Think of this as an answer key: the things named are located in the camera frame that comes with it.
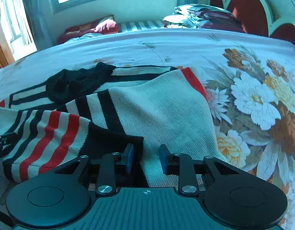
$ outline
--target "black ribbed collar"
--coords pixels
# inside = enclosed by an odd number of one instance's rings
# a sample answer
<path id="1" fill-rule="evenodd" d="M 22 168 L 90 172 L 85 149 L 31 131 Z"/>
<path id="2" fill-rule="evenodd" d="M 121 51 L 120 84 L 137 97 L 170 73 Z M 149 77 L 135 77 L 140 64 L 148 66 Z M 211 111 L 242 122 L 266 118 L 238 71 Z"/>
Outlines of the black ribbed collar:
<path id="1" fill-rule="evenodd" d="M 115 66 L 99 62 L 94 68 L 70 71 L 63 69 L 46 81 L 48 98 L 59 104 L 92 94 L 111 76 Z"/>

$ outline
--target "red headboard panel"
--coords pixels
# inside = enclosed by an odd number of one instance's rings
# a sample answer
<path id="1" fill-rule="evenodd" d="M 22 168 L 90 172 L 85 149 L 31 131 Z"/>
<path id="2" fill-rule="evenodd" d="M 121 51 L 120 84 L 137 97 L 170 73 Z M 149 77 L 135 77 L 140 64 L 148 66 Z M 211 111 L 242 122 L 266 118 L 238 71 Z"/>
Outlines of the red headboard panel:
<path id="1" fill-rule="evenodd" d="M 271 38 L 289 41 L 295 44 L 295 26 L 286 23 L 278 27 L 271 35 Z"/>
<path id="2" fill-rule="evenodd" d="M 224 8 L 222 0 L 210 0 L 210 5 L 215 6 L 215 7 L 219 7 L 219 8 Z"/>
<path id="3" fill-rule="evenodd" d="M 227 10 L 241 20 L 245 32 L 269 36 L 266 13 L 260 0 L 231 0 Z"/>

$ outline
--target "red pillow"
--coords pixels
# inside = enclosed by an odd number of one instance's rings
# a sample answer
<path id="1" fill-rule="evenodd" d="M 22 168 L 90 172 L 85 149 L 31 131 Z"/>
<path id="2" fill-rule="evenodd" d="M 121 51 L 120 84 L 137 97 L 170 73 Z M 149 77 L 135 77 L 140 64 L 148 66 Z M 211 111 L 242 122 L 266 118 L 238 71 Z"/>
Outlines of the red pillow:
<path id="1" fill-rule="evenodd" d="M 72 38 L 81 37 L 88 33 L 112 34 L 118 32 L 119 26 L 114 21 L 114 16 L 111 15 L 83 25 L 67 28 L 64 34 L 58 38 L 58 44 L 65 43 Z"/>
<path id="2" fill-rule="evenodd" d="M 119 32 L 119 26 L 118 24 L 111 19 L 105 20 L 102 23 L 98 24 L 97 27 L 94 30 L 94 33 L 99 34 L 113 34 Z"/>

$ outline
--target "knit sweater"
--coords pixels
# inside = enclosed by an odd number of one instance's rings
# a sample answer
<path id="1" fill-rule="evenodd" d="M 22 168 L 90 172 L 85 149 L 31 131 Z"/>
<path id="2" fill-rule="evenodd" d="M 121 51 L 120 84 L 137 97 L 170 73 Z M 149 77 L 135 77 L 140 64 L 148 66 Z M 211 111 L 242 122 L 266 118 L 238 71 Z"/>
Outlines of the knit sweater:
<path id="1" fill-rule="evenodd" d="M 94 68 L 62 70 L 43 83 L 11 94 L 1 107 L 15 110 L 54 110 L 76 98 L 114 86 L 144 84 L 175 67 L 115 67 L 99 62 Z"/>
<path id="2" fill-rule="evenodd" d="M 9 150 L 0 158 L 0 175 L 21 182 L 78 155 L 101 157 L 134 143 L 135 160 L 141 159 L 148 185 L 177 186 L 176 176 L 162 172 L 161 144 L 171 153 L 186 153 L 193 159 L 213 155 L 225 160 L 202 94 L 202 85 L 188 68 L 137 86 L 111 87 L 73 100 L 58 111 L 0 107 L 0 134 L 14 131 L 20 137 L 4 148 Z"/>

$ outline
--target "red stripe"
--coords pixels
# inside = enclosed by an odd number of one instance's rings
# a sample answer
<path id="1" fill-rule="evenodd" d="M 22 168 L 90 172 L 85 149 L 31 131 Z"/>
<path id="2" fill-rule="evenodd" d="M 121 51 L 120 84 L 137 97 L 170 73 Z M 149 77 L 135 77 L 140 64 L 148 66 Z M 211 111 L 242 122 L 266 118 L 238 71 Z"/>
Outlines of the red stripe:
<path id="1" fill-rule="evenodd" d="M 28 158 L 21 162 L 19 166 L 19 175 L 22 181 L 28 180 L 28 167 L 33 162 L 37 161 L 41 156 L 46 146 L 52 141 L 54 137 L 54 131 L 59 126 L 59 118 L 61 112 L 52 111 L 48 120 L 47 126 L 44 128 L 45 136 L 39 140 L 34 147 L 32 153 Z"/>
<path id="2" fill-rule="evenodd" d="M 189 67 L 181 69 L 183 75 L 185 76 L 188 83 L 196 89 L 200 94 L 204 96 L 204 98 L 207 100 L 207 94 L 205 91 L 205 88 L 202 86 L 201 82 L 198 80 L 198 78 L 194 75 L 194 73 L 191 71 Z"/>
<path id="3" fill-rule="evenodd" d="M 70 145 L 74 142 L 79 130 L 79 116 L 70 114 L 68 128 L 61 139 L 60 145 L 55 149 L 50 160 L 43 164 L 39 169 L 39 174 L 44 173 L 48 169 L 57 167 L 65 158 L 69 151 Z"/>
<path id="4" fill-rule="evenodd" d="M 2 101 L 0 102 L 0 107 L 5 107 L 5 100 L 2 100 Z"/>

